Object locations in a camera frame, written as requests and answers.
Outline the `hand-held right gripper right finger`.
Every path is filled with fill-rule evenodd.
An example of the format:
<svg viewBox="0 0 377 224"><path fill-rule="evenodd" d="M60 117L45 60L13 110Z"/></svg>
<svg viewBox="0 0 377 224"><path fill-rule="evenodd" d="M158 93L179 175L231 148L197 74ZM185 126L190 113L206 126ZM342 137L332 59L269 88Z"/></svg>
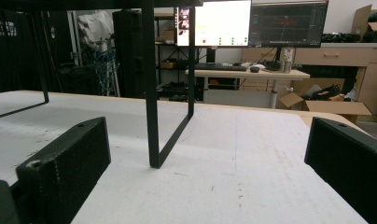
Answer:
<svg viewBox="0 0 377 224"><path fill-rule="evenodd" d="M369 224L377 224L377 139L338 121L314 118L304 162Z"/></svg>

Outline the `cardboard box on cabinet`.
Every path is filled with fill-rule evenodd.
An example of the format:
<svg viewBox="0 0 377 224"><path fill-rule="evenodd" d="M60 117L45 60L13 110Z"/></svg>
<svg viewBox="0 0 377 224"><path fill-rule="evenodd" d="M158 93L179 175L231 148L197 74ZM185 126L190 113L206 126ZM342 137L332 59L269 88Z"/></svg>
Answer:
<svg viewBox="0 0 377 224"><path fill-rule="evenodd" d="M377 9L372 5L356 10L353 19L351 33L358 35L362 43L377 43Z"/></svg>

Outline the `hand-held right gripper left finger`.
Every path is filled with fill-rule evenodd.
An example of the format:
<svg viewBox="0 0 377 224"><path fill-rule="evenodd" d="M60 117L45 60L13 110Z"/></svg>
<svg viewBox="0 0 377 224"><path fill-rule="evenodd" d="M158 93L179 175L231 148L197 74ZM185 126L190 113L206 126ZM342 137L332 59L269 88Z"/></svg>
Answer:
<svg viewBox="0 0 377 224"><path fill-rule="evenodd" d="M111 162L106 118L74 125L16 168L24 224L70 224Z"/></svg>

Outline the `black keyboard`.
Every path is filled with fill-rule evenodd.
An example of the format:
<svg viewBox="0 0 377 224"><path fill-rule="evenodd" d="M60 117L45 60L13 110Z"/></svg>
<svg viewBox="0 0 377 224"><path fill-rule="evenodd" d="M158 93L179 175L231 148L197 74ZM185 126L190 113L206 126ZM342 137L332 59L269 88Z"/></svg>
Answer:
<svg viewBox="0 0 377 224"><path fill-rule="evenodd" d="M195 70L219 70L219 71L246 71L246 67L241 65L223 65L222 63L197 63Z"/></svg>

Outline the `open cardboard box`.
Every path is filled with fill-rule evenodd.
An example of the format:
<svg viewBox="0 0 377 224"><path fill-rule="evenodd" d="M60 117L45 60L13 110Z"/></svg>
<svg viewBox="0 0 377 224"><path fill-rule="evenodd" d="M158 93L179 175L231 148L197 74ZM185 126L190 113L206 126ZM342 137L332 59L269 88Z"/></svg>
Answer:
<svg viewBox="0 0 377 224"><path fill-rule="evenodd" d="M352 123L356 123L359 116L371 115L370 110L361 102L304 100L295 92L281 97L279 101L292 110L336 114Z"/></svg>

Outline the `black storage rack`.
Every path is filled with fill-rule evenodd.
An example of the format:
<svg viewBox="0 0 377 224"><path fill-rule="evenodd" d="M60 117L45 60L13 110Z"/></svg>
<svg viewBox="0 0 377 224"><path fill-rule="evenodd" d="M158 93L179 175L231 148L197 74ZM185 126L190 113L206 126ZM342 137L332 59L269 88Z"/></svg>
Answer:
<svg viewBox="0 0 377 224"><path fill-rule="evenodd" d="M187 46L177 45L179 31L173 13L156 13L155 47L157 93L161 100L186 102L189 99L189 81L185 71L189 66Z"/></svg>

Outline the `silver can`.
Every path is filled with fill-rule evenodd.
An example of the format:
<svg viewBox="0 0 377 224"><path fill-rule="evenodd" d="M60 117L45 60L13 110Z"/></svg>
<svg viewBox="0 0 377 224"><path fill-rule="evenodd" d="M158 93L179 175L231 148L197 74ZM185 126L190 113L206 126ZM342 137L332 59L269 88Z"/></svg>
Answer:
<svg viewBox="0 0 377 224"><path fill-rule="evenodd" d="M294 60L294 53L295 50L293 48L282 48L281 65L283 73L288 74L291 71L291 67Z"/></svg>

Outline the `white covered equipment stand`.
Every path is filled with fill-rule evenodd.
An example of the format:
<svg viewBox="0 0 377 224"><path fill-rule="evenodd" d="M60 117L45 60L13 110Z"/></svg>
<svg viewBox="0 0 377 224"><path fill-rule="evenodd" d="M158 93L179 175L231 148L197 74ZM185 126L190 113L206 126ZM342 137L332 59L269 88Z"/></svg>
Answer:
<svg viewBox="0 0 377 224"><path fill-rule="evenodd" d="M100 95L120 97L114 24L106 11L81 15L77 19L80 40L90 51L89 64L97 76Z"/></svg>

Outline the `black metal frame shelf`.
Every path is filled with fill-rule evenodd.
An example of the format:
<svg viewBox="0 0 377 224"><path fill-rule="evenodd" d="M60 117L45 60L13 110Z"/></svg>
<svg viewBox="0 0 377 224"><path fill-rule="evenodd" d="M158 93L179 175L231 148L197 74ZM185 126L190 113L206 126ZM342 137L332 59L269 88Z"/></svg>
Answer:
<svg viewBox="0 0 377 224"><path fill-rule="evenodd" d="M194 53L195 53L195 8L203 5L203 0L0 0L0 9L27 12L33 18L33 35L37 49L37 60L42 63L46 51L41 43L46 39L39 32L43 27L41 15L44 11L68 11L90 9L140 8L144 28L143 45L147 52L143 56L143 71L146 86L147 106L147 144L149 165L160 168L174 147L194 114ZM189 8L189 44L188 44L188 114L173 132L164 147L159 146L158 105L154 68L154 9L156 7Z"/></svg>

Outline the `tall black case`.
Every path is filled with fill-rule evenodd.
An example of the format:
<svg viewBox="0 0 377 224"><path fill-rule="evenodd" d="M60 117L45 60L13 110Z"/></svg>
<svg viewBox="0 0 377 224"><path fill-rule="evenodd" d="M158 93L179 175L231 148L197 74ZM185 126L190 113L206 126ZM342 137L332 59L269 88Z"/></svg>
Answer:
<svg viewBox="0 0 377 224"><path fill-rule="evenodd" d="M144 98L142 14L138 10L122 9L112 16L120 94L122 97Z"/></svg>

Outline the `light wooden desk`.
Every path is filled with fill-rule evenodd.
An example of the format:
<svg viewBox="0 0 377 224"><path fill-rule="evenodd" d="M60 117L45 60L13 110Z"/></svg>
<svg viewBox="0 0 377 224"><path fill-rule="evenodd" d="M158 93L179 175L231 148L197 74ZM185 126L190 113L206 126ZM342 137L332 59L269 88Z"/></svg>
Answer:
<svg viewBox="0 0 377 224"><path fill-rule="evenodd" d="M269 79L272 81L272 90L269 100L269 108L276 107L278 82L280 80L304 80L309 78L310 75L303 73L299 70L291 70L289 73L270 72L265 69L259 70L257 73L252 73L249 70L246 71L227 71L227 70L193 70L187 69L186 75L193 77L204 78L204 88L208 90L208 78L209 77L223 77L223 78L253 78L253 79Z"/></svg>

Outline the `dark computer monitor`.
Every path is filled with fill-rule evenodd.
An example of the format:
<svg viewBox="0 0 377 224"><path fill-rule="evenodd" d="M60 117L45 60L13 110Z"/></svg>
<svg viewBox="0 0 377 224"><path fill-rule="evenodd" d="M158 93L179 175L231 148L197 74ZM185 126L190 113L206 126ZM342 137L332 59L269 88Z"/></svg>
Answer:
<svg viewBox="0 0 377 224"><path fill-rule="evenodd" d="M263 3L251 6L252 48L319 48L328 1Z"/></svg>

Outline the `bright computer monitor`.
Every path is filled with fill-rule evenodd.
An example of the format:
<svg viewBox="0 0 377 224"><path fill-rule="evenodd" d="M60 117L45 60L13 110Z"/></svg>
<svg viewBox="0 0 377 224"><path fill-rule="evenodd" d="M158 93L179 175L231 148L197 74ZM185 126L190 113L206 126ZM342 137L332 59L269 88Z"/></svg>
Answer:
<svg viewBox="0 0 377 224"><path fill-rule="evenodd" d="M228 0L195 7L195 46L246 47L251 6L251 0Z"/></svg>

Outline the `wooden cabinet with drawers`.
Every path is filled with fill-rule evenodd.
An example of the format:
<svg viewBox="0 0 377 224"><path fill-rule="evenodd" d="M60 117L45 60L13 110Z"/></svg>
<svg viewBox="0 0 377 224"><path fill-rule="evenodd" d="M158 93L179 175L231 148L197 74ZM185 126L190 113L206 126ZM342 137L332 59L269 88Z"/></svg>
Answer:
<svg viewBox="0 0 377 224"><path fill-rule="evenodd" d="M302 72L311 79L344 78L343 86L349 91L356 89L356 100L371 112L359 116L363 121L377 122L377 44L323 44L321 48L298 48L295 63L301 64Z"/></svg>

